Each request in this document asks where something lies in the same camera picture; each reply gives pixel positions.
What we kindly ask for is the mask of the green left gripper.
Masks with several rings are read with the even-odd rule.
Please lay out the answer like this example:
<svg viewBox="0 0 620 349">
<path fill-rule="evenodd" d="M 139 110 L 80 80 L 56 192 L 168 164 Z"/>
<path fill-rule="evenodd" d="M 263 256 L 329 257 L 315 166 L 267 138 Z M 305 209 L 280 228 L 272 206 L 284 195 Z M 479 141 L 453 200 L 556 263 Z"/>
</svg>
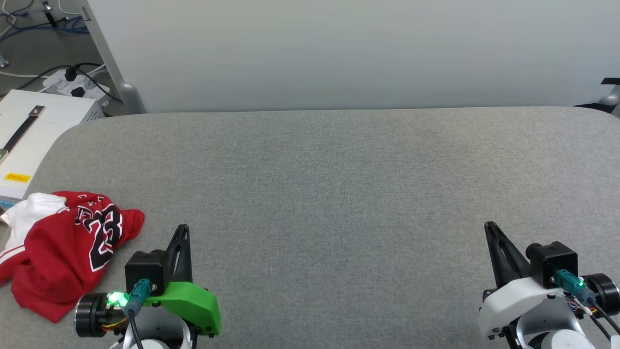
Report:
<svg viewBox="0 0 620 349">
<path fill-rule="evenodd" d="M 200 329 L 200 335 L 219 336 L 221 316 L 216 296 L 193 282 L 190 230 L 177 226 L 166 249 L 169 280 L 164 293 L 149 296 L 142 306 L 162 307 Z"/>
</svg>

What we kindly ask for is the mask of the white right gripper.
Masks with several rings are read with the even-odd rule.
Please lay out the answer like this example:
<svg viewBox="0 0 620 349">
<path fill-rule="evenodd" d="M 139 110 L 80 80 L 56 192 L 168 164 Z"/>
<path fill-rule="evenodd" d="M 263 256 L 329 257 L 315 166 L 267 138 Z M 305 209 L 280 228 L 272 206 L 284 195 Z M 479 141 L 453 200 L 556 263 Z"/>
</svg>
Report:
<svg viewBox="0 0 620 349">
<path fill-rule="evenodd" d="M 516 322 L 516 338 L 573 329 L 573 312 L 560 288 L 545 289 L 530 276 L 530 263 L 493 221 L 484 224 L 496 287 L 478 315 L 484 337 Z"/>
</svg>

